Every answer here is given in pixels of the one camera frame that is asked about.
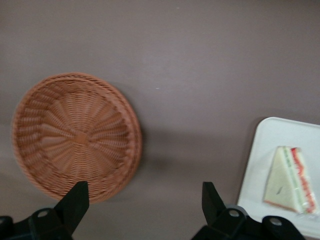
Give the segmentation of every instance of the screw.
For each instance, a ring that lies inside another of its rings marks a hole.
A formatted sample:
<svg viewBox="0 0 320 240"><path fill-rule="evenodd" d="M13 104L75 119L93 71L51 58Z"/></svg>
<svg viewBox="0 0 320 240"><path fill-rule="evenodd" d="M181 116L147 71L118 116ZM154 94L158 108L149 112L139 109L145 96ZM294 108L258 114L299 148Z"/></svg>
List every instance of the screw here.
<svg viewBox="0 0 320 240"><path fill-rule="evenodd" d="M42 218L48 214L48 210L42 210L41 212L38 213L38 218Z"/></svg>
<svg viewBox="0 0 320 240"><path fill-rule="evenodd" d="M275 217L270 218L270 222L273 225L276 225L276 226L281 226L282 225L282 222L278 218L275 218Z"/></svg>
<svg viewBox="0 0 320 240"><path fill-rule="evenodd" d="M235 218L240 216L240 214L236 210L230 210L229 214L231 217L235 217Z"/></svg>

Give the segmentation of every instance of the round woven basket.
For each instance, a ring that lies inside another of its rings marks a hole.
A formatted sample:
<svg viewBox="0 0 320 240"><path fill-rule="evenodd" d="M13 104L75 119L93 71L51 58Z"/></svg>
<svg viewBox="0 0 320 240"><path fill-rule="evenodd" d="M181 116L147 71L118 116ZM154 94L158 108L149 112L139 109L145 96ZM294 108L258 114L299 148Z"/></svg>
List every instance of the round woven basket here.
<svg viewBox="0 0 320 240"><path fill-rule="evenodd" d="M13 118L18 164L29 180L60 200L88 181L90 203L118 193L139 165L137 117L113 86L84 73L44 79L23 97Z"/></svg>

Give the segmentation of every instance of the white plate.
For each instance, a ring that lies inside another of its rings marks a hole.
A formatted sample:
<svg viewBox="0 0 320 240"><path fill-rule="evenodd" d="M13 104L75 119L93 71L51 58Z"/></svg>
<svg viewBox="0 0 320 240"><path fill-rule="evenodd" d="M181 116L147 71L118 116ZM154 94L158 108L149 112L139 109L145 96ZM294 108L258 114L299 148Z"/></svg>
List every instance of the white plate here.
<svg viewBox="0 0 320 240"><path fill-rule="evenodd" d="M264 119L256 129L237 204L258 222L264 216L281 216L290 220L303 235L320 238L320 217L297 215L263 202L268 174L278 146L301 148L312 190L320 204L320 125L278 117Z"/></svg>

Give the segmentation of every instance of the red filling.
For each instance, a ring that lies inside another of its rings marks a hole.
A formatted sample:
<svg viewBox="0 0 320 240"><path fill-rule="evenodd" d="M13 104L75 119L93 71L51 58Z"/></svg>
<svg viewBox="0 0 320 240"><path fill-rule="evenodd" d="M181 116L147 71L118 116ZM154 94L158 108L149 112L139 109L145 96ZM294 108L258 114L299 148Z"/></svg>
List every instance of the red filling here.
<svg viewBox="0 0 320 240"><path fill-rule="evenodd" d="M297 156L297 148L296 147L291 148L291 153L292 153L292 156L294 159L294 163L297 166L298 175L299 175L301 183L302 183L303 191L305 192L305 196L306 196L308 204L309 204L309 207L306 209L306 211L308 213L313 213L314 210L316 209L316 203L315 203L314 198L313 198L311 191L309 189L308 181L305 178L305 168L301 164L301 162L299 161L299 158Z"/></svg>

